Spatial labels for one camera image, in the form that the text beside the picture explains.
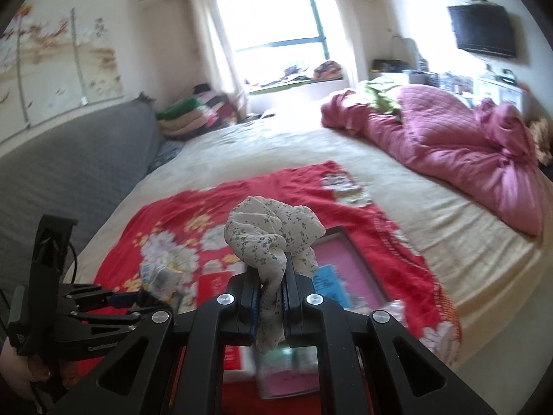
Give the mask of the person's left hand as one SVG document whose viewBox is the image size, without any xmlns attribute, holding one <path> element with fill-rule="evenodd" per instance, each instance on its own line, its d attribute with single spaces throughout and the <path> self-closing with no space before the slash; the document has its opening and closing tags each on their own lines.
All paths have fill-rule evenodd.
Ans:
<svg viewBox="0 0 553 415">
<path fill-rule="evenodd" d="M 34 400 L 31 384 L 46 381 L 51 377 L 50 369 L 37 355 L 20 356 L 7 339 L 1 348 L 1 376 L 18 396 Z"/>
</svg>

